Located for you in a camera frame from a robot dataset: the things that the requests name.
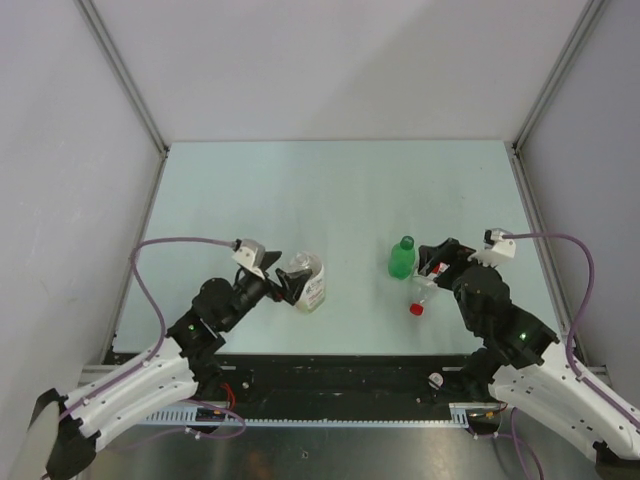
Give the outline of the red bottle cap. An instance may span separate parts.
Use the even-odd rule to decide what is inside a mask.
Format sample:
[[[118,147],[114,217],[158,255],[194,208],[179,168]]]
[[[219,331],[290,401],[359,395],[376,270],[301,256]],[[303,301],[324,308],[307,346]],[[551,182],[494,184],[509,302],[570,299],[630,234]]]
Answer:
[[[409,311],[414,316],[421,316],[424,313],[424,306],[419,303],[412,303],[409,307]]]

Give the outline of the green bottle cap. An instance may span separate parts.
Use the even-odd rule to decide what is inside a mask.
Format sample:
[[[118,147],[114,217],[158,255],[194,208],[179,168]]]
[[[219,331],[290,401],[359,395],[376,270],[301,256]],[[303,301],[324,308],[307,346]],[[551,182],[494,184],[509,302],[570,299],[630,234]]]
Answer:
[[[412,250],[414,248],[414,238],[406,235],[401,239],[399,245],[403,250]]]

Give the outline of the white bottle cap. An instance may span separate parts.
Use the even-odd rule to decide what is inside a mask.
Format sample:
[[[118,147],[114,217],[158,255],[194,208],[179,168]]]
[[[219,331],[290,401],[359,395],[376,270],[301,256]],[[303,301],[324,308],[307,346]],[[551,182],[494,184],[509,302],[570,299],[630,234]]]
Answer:
[[[438,388],[440,388],[444,384],[444,378],[440,373],[437,372],[433,372],[429,375],[429,381]]]

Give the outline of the fruit tea bottle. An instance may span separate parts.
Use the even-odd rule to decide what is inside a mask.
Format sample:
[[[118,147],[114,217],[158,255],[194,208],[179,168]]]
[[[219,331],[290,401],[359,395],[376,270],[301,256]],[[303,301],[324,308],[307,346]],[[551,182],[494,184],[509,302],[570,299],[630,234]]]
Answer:
[[[306,281],[300,298],[295,306],[303,313],[314,312],[326,298],[325,267],[320,257],[310,253],[298,252],[289,262],[287,271],[299,273],[310,270],[311,276]]]

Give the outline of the green plastic bottle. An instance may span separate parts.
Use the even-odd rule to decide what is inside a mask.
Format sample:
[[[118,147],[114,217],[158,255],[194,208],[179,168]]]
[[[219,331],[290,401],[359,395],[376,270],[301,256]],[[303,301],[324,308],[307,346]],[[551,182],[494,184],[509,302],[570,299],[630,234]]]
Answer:
[[[388,273],[392,278],[404,280],[409,278],[414,271],[416,250],[415,243],[412,250],[403,250],[400,247],[399,242],[397,242],[391,249],[388,261]]]

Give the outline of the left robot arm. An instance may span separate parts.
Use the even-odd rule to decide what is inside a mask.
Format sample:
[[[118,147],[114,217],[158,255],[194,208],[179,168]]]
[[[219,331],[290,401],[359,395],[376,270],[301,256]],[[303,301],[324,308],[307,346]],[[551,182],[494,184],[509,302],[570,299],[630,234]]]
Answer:
[[[71,479],[117,436],[148,415],[196,396],[207,400],[221,387],[215,354],[230,332],[261,300],[296,305],[319,271],[311,261],[268,270],[281,254],[249,240],[233,245],[238,268],[232,281],[205,281],[189,309],[163,325],[156,344],[101,379],[63,394],[51,388],[36,400],[35,414],[53,407],[55,437],[38,479]]]

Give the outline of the clear bottle red label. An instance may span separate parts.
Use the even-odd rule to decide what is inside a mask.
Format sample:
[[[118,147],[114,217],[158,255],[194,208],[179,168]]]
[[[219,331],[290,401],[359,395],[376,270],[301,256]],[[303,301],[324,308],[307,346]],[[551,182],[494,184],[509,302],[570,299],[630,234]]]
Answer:
[[[437,288],[427,287],[425,275],[419,275],[417,273],[417,269],[415,270],[415,272],[413,273],[413,276],[411,277],[411,285],[412,285],[412,290],[410,295],[409,307],[412,303],[419,303],[424,306],[424,311],[425,311],[428,301],[436,293],[436,291],[438,290],[438,286]]]

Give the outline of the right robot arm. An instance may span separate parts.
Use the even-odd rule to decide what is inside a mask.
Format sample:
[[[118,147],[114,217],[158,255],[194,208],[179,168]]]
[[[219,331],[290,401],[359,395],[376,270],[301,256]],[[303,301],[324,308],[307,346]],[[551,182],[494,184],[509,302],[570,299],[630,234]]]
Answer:
[[[639,410],[512,301],[497,268],[514,258],[517,238],[493,229],[481,250],[453,238],[418,250],[418,275],[453,294],[466,329],[482,341],[463,369],[462,391],[473,401],[504,402],[549,428],[592,461],[600,478],[636,479]]]

